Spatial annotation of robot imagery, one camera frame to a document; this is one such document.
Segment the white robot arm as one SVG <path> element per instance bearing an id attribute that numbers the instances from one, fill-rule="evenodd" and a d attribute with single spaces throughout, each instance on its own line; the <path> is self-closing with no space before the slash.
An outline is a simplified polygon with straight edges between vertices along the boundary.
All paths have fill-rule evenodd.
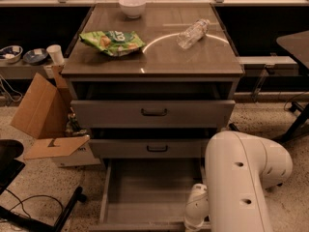
<path id="1" fill-rule="evenodd" d="M 185 205 L 185 232 L 273 232 L 264 190 L 285 182 L 293 161 L 279 143 L 225 130 L 206 148 L 204 184 L 196 184 Z"/>

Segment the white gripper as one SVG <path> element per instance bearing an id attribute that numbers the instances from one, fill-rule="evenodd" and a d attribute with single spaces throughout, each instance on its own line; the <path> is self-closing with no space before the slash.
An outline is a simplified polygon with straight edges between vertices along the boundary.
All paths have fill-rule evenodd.
<path id="1" fill-rule="evenodd" d="M 209 215 L 208 190 L 203 184 L 195 184 L 185 204 L 183 224 L 185 232 L 197 232 Z"/>

